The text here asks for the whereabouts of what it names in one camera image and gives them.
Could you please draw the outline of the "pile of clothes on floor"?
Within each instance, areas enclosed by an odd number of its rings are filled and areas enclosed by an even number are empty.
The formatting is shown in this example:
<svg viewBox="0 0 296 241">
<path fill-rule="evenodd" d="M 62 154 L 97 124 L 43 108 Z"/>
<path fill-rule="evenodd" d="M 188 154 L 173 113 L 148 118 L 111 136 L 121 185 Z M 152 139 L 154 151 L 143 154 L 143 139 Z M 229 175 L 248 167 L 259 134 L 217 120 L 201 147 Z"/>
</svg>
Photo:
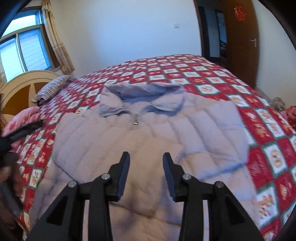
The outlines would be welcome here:
<svg viewBox="0 0 296 241">
<path fill-rule="evenodd" d="M 270 105 L 281 114 L 281 116 L 291 125 L 295 130 L 296 125 L 296 107 L 295 105 L 286 107 L 283 100 L 279 97 L 274 98 Z"/>
</svg>

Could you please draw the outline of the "brown wooden door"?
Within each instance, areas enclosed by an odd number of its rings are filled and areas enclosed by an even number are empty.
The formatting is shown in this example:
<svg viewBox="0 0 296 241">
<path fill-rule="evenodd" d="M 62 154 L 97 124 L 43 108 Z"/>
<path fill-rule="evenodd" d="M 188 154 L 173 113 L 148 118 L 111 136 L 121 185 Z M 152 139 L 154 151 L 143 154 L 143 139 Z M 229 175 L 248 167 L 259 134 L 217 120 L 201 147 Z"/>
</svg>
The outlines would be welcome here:
<svg viewBox="0 0 296 241">
<path fill-rule="evenodd" d="M 252 1 L 225 0 L 221 2 L 226 27 L 226 68 L 248 84 L 256 86 L 259 64 L 259 30 Z M 244 22 L 238 21 L 234 8 L 242 6 L 247 14 Z M 257 39 L 257 47 L 250 39 Z"/>
</svg>

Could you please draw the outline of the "red cartoon patchwork bedspread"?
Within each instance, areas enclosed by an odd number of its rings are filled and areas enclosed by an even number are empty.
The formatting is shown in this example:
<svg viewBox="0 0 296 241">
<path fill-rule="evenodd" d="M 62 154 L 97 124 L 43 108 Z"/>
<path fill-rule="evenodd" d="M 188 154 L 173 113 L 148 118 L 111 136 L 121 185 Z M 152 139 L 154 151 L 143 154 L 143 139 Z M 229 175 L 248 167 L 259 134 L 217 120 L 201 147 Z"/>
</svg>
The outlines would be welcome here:
<svg viewBox="0 0 296 241">
<path fill-rule="evenodd" d="M 73 79 L 41 107 L 44 126 L 18 146 L 23 176 L 23 211 L 29 228 L 36 188 L 51 162 L 56 126 L 65 113 L 82 114 L 100 102 L 103 87 L 117 83 L 181 84 L 186 92 L 213 100 L 232 100 L 249 140 L 247 168 L 256 188 L 259 229 L 273 240 L 295 206 L 295 131 L 269 103 L 228 70 L 198 55 L 171 55 L 128 61 Z"/>
</svg>

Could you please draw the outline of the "striped pillow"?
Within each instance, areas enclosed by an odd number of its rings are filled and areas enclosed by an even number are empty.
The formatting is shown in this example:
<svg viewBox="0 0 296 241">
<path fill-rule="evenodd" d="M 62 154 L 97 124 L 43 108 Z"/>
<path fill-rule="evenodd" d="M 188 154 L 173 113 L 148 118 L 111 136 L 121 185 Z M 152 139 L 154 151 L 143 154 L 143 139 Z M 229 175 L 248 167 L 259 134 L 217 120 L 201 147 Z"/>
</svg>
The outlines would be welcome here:
<svg viewBox="0 0 296 241">
<path fill-rule="evenodd" d="M 59 76 L 47 83 L 32 99 L 32 102 L 48 101 L 52 99 L 70 79 L 69 75 Z"/>
</svg>

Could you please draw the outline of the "beige quilted down jacket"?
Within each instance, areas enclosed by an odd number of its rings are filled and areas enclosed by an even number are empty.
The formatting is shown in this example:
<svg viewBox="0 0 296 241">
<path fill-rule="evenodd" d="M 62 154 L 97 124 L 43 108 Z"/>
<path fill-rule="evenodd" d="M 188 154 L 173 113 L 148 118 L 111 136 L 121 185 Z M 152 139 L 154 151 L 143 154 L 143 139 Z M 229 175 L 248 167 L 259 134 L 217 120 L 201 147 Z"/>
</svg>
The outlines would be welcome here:
<svg viewBox="0 0 296 241">
<path fill-rule="evenodd" d="M 33 228 L 70 182 L 93 181 L 130 154 L 123 197 L 110 206 L 115 240 L 178 240 L 183 206 L 169 195 L 163 154 L 199 181 L 222 181 L 254 223 L 254 183 L 246 166 L 249 143 L 232 101 L 188 93 L 177 84 L 112 84 L 100 103 L 66 113 L 51 142 L 51 162 L 34 195 L 26 224 Z"/>
</svg>

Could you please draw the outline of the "pink folded quilt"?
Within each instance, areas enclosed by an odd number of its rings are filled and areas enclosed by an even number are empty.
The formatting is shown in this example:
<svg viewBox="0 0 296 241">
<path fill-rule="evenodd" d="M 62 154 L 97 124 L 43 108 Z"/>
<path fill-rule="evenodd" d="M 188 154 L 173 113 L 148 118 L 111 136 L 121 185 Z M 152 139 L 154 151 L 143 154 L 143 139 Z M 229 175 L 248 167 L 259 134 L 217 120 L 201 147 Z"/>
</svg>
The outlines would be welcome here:
<svg viewBox="0 0 296 241">
<path fill-rule="evenodd" d="M 16 152 L 21 141 L 42 126 L 41 122 L 41 112 L 37 106 L 15 115 L 1 132 L 1 154 Z"/>
</svg>

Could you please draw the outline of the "beige curtain right of window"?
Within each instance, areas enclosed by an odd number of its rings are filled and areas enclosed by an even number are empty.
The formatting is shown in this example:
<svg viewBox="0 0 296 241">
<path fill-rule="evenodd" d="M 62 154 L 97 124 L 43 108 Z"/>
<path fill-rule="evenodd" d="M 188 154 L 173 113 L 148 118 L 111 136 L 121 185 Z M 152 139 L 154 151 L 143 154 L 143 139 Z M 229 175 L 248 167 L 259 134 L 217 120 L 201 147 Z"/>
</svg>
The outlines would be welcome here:
<svg viewBox="0 0 296 241">
<path fill-rule="evenodd" d="M 45 30 L 53 53 L 56 56 L 56 59 L 59 63 L 59 66 L 61 67 L 63 74 L 70 74 L 75 70 L 75 68 L 63 42 L 59 38 L 55 25 L 55 19 L 51 11 L 50 1 L 42 1 L 41 7 Z"/>
</svg>

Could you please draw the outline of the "red double happiness sticker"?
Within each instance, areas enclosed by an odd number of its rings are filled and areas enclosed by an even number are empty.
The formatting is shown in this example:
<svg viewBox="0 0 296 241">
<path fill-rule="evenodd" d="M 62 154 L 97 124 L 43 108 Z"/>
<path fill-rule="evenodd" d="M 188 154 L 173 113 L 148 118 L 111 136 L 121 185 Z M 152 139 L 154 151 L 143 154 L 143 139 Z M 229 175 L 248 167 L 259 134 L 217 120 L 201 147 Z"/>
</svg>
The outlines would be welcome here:
<svg viewBox="0 0 296 241">
<path fill-rule="evenodd" d="M 234 15 L 238 21 L 244 22 L 246 20 L 247 14 L 244 12 L 244 8 L 242 6 L 236 6 L 234 8 Z"/>
</svg>

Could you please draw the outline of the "cream and wood headboard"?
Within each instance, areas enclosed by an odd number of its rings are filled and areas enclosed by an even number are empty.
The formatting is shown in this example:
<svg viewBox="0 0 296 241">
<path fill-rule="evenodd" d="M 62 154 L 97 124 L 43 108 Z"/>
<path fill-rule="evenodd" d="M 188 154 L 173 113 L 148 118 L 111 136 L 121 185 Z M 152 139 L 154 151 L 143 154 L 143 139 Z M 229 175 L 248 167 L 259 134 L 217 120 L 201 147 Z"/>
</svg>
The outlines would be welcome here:
<svg viewBox="0 0 296 241">
<path fill-rule="evenodd" d="M 5 84 L 1 88 L 1 128 L 22 110 L 36 106 L 32 99 L 37 92 L 58 77 L 51 71 L 36 70 L 23 73 Z"/>
</svg>

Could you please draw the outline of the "window with blue glass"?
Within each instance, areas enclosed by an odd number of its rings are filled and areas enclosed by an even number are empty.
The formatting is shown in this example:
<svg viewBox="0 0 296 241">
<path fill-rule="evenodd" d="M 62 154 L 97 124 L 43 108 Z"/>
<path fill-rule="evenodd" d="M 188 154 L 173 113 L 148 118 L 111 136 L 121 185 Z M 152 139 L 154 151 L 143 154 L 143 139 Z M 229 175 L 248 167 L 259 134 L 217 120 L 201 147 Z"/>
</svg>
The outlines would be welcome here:
<svg viewBox="0 0 296 241">
<path fill-rule="evenodd" d="M 28 71 L 53 68 L 41 10 L 20 12 L 1 37 L 1 79 L 8 83 Z"/>
</svg>

